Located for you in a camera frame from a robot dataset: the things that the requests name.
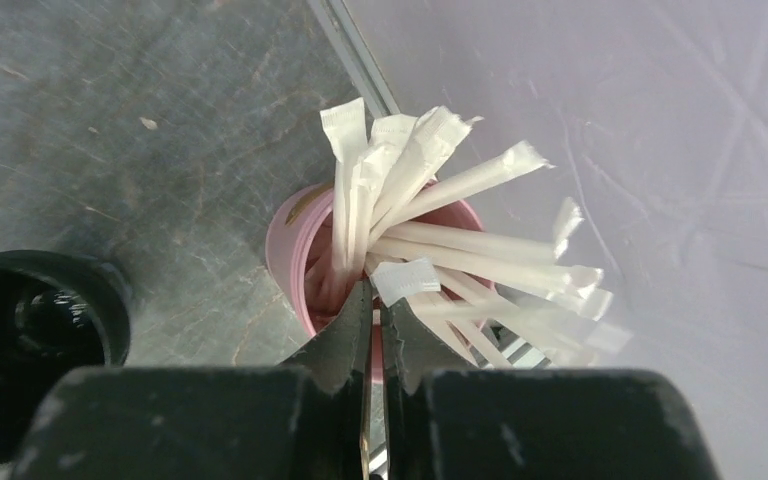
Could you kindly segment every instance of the concrete surface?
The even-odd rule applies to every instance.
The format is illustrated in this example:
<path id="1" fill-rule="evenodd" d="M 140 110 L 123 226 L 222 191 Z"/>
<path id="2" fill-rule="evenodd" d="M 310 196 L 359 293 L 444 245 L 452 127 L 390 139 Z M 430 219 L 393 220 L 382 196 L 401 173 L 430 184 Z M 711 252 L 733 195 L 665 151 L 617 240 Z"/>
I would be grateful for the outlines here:
<path id="1" fill-rule="evenodd" d="M 131 365 L 281 361 L 306 334 L 266 227 L 356 96 L 304 2 L 0 0 L 0 251 L 121 266 Z"/>
<path id="2" fill-rule="evenodd" d="M 486 117 L 443 177 L 522 138 L 558 165 L 471 203 L 543 238 L 580 202 L 565 261 L 619 299 L 568 333 L 671 378 L 724 478 L 768 478 L 768 2 L 345 3 L 402 112 Z"/>

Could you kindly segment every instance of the gray table surface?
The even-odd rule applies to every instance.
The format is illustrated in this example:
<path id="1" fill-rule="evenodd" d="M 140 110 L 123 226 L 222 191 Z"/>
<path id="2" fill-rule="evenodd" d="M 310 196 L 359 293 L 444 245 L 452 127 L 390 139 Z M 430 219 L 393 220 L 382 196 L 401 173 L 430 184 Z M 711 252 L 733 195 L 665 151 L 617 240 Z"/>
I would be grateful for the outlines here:
<path id="1" fill-rule="evenodd" d="M 302 0 L 0 0 L 0 251 L 119 265 L 132 365 L 279 362 L 266 228 L 356 96 Z"/>

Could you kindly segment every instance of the white straw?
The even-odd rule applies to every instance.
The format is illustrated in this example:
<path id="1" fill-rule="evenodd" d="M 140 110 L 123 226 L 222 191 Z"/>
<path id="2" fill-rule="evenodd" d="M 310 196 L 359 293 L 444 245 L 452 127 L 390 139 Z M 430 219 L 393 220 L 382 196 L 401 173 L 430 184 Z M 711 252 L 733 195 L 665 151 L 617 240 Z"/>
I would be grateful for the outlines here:
<path id="1" fill-rule="evenodd" d="M 518 265 L 486 255 L 395 238 L 382 238 L 370 251 L 406 260 L 427 256 L 435 265 L 471 273 L 526 293 L 548 290 L 584 295 L 602 279 L 602 271 L 594 268 Z"/>
<path id="2" fill-rule="evenodd" d="M 470 129 L 446 107 L 437 107 L 427 120 L 417 121 L 375 204 L 371 241 L 393 224 L 391 220 L 452 156 Z"/>
<path id="3" fill-rule="evenodd" d="M 389 143 L 380 143 L 367 149 L 358 159 L 357 179 L 352 184 L 350 196 L 357 198 L 357 209 L 350 234 L 354 247 L 349 259 L 351 275 L 359 275 L 369 244 L 369 231 L 372 228 L 372 210 L 386 177 L 387 157 L 394 156 L 394 147 Z"/>
<path id="4" fill-rule="evenodd" d="M 534 147 L 525 141 L 519 142 L 498 157 L 421 191 L 405 208 L 395 214 L 392 224 L 416 218 L 541 167 L 553 168 Z"/>
<path id="5" fill-rule="evenodd" d="M 415 308 L 422 308 L 423 305 L 436 305 L 438 303 L 438 297 L 436 297 L 436 295 L 433 293 L 420 293 L 408 298 L 408 303 L 411 306 L 411 310 L 413 310 Z M 419 315 L 416 315 L 416 318 L 418 318 L 422 324 L 426 326 L 426 328 L 431 330 L 431 332 L 434 333 L 437 338 L 448 345 L 449 348 L 454 350 L 461 357 L 465 358 L 469 363 L 476 366 L 478 365 L 478 363 L 475 361 L 475 357 L 469 353 L 469 349 L 464 346 L 463 342 L 461 342 L 449 324 L 437 320 L 428 321 Z"/>
<path id="6" fill-rule="evenodd" d="M 364 260 L 364 263 L 363 263 L 363 271 L 366 272 L 367 275 L 372 275 L 372 272 L 374 272 L 375 269 L 378 268 L 378 265 L 380 265 L 381 262 L 383 261 L 395 263 L 395 262 L 401 262 L 402 259 L 389 258 L 389 257 L 384 257 L 384 255 L 375 255 L 374 253 L 367 253 L 366 260 Z"/>
<path id="7" fill-rule="evenodd" d="M 519 308 L 511 308 L 509 302 L 487 302 L 473 305 L 465 301 L 447 300 L 443 305 L 423 305 L 417 307 L 414 313 L 427 318 L 437 318 L 448 322 L 475 322 L 485 318 L 495 318 L 499 315 L 510 315 L 518 312 Z"/>
<path id="8" fill-rule="evenodd" d="M 551 264 L 557 260 L 556 247 L 551 243 L 420 222 L 394 225 L 384 232 L 384 237 L 442 245 L 473 253 L 487 252 L 487 255 L 494 258 L 523 263 Z"/>
<path id="9" fill-rule="evenodd" d="M 435 312 L 445 311 L 450 309 L 451 306 L 458 304 L 458 302 L 453 302 L 450 300 L 445 293 L 441 292 L 437 295 L 439 296 L 440 300 L 434 307 L 437 309 Z M 425 318 L 428 321 L 433 320 L 433 317 L 426 316 Z M 440 319 L 440 321 L 447 321 L 443 316 L 440 315 L 438 315 L 436 318 Z M 493 345 L 493 342 L 491 342 L 490 339 L 488 339 L 484 333 L 482 333 L 481 329 L 478 328 L 478 326 L 475 324 L 476 321 L 482 321 L 484 318 L 486 317 L 477 316 L 474 317 L 472 321 L 448 321 L 451 322 L 452 326 L 454 326 L 459 332 L 461 332 L 461 335 L 463 335 L 464 338 L 466 338 L 466 340 L 471 343 L 476 350 L 478 350 L 478 353 L 480 353 L 494 368 L 511 368 L 511 362 L 509 362 L 508 359 L 502 355 L 502 352 L 500 352 L 499 349 Z"/>
<path id="10" fill-rule="evenodd" d="M 511 362 L 493 345 L 474 323 L 457 323 L 455 328 L 478 350 L 493 368 L 512 368 Z"/>
<path id="11" fill-rule="evenodd" d="M 385 148 L 374 160 L 374 167 L 378 172 L 379 181 L 372 185 L 373 205 L 378 201 L 378 196 L 381 194 L 381 189 L 384 187 L 384 181 L 390 173 L 390 169 L 393 168 L 402 151 L 404 151 L 416 122 L 416 117 L 402 114 L 377 118 L 372 122 L 369 144 L 372 147 Z"/>
<path id="12" fill-rule="evenodd" d="M 581 348 L 578 342 L 551 328 L 556 311 L 542 308 L 520 308 L 464 272 L 438 268 L 437 276 L 440 278 L 440 282 L 452 293 L 470 303 L 482 305 L 488 302 L 507 302 L 511 313 L 492 318 L 543 352 L 553 362 L 560 359 L 561 353 L 569 357 Z"/>
<path id="13" fill-rule="evenodd" d="M 345 281 L 348 257 L 347 182 L 351 166 L 366 148 L 366 111 L 363 98 L 319 112 L 322 130 L 331 143 L 337 159 L 334 173 L 334 206 L 332 230 L 332 267 L 337 281 Z"/>

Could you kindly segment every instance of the black cup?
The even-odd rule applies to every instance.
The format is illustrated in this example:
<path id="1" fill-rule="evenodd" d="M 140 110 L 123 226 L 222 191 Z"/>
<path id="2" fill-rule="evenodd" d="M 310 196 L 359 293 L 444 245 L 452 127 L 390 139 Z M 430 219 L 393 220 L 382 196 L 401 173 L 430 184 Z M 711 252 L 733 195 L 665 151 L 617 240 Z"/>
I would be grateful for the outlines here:
<path id="1" fill-rule="evenodd" d="M 125 361 L 130 323 L 124 284 L 114 288 L 112 273 L 90 259 L 0 253 L 0 463 L 10 460 L 64 374 Z"/>

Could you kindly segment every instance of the wrapped straw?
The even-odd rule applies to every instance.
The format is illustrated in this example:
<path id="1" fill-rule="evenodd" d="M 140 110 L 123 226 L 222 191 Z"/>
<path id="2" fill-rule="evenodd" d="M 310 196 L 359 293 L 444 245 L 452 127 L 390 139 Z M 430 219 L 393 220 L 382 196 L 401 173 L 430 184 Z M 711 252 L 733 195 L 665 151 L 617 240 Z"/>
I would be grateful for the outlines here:
<path id="1" fill-rule="evenodd" d="M 363 98 L 320 112 L 322 130 L 337 159 L 334 173 L 334 213 L 332 230 L 332 283 L 345 283 L 348 276 L 348 188 L 354 163 L 367 146 L 366 111 Z M 339 289 L 332 289 L 332 296 Z"/>
<path id="2" fill-rule="evenodd" d="M 371 241 L 377 240 L 393 224 L 399 211 L 452 156 L 470 129 L 446 107 L 437 107 L 427 119 L 417 121 L 375 203 Z"/>
<path id="3" fill-rule="evenodd" d="M 416 308 L 422 309 L 428 305 L 440 305 L 441 303 L 442 302 L 439 295 L 435 293 L 420 293 L 408 298 L 408 304 L 411 306 L 411 310 Z M 425 325 L 429 330 L 431 330 L 432 333 L 434 333 L 434 335 L 437 335 L 437 338 L 442 340 L 443 343 L 448 345 L 449 348 L 455 351 L 458 355 L 465 358 L 469 363 L 476 366 L 478 365 L 478 363 L 475 361 L 475 357 L 469 353 L 469 349 L 466 348 L 463 342 L 461 342 L 461 340 L 458 338 L 448 323 L 441 322 L 436 319 L 426 319 L 423 318 L 422 315 L 416 315 L 416 318 L 418 318 L 423 325 Z"/>
<path id="4" fill-rule="evenodd" d="M 414 309 L 416 315 L 427 318 L 438 318 L 448 322 L 476 322 L 485 318 L 495 318 L 499 315 L 510 315 L 518 312 L 519 307 L 510 302 L 488 301 L 480 305 L 473 305 L 465 301 L 448 300 L 440 305 L 423 305 Z"/>
<path id="5" fill-rule="evenodd" d="M 520 308 L 464 272 L 438 268 L 437 275 L 440 282 L 452 293 L 474 305 L 507 302 L 510 313 L 492 318 L 539 349 L 553 363 L 562 363 L 562 357 L 574 358 L 581 350 L 578 342 L 551 329 L 551 321 L 556 312 L 549 309 Z"/>
<path id="6" fill-rule="evenodd" d="M 389 143 L 396 147 L 396 151 L 401 153 L 408 143 L 408 138 L 416 125 L 416 117 L 410 115 L 390 115 L 388 117 L 376 118 L 372 122 L 372 133 L 369 137 L 369 143 L 372 146 Z"/>
<path id="7" fill-rule="evenodd" d="M 555 245 L 461 228 L 419 222 L 405 222 L 390 227 L 384 238 L 398 238 L 455 248 L 473 253 L 487 252 L 494 258 L 524 263 L 552 264 L 558 259 Z"/>
<path id="8" fill-rule="evenodd" d="M 549 291 L 584 296 L 602 280 L 602 271 L 598 268 L 517 265 L 486 255 L 395 238 L 382 238 L 370 251 L 406 260 L 427 256 L 435 265 L 471 273 L 526 293 Z"/>
<path id="9" fill-rule="evenodd" d="M 367 149 L 355 166 L 357 175 L 350 189 L 356 211 L 349 226 L 349 273 L 352 278 L 363 270 L 364 258 L 369 247 L 369 231 L 372 228 L 372 210 L 387 175 L 388 157 L 394 157 L 395 148 L 389 143 L 379 143 Z"/>
<path id="10" fill-rule="evenodd" d="M 437 311 L 445 310 L 450 305 L 456 305 L 457 302 L 453 302 L 449 300 L 449 297 L 446 296 L 445 293 L 438 293 L 437 294 L 440 297 L 440 304 L 437 305 Z M 480 353 L 487 362 L 493 366 L 494 368 L 511 368 L 513 365 L 511 365 L 511 362 L 508 361 L 507 358 L 505 358 L 504 355 L 502 355 L 502 352 L 499 351 L 498 348 L 496 348 L 495 345 L 493 345 L 493 342 L 488 339 L 484 333 L 481 331 L 480 328 L 475 324 L 476 319 L 483 320 L 486 318 L 486 316 L 478 316 L 473 318 L 472 321 L 466 321 L 466 322 L 454 322 L 452 320 L 448 320 L 452 323 L 452 326 L 454 326 L 459 332 L 461 332 L 461 335 L 464 336 L 464 338 L 472 344 L 472 346 L 478 350 L 478 353 Z"/>
<path id="11" fill-rule="evenodd" d="M 394 214 L 392 224 L 416 218 L 541 167 L 554 168 L 530 144 L 519 142 L 493 160 L 483 162 L 423 190 L 405 208 Z"/>

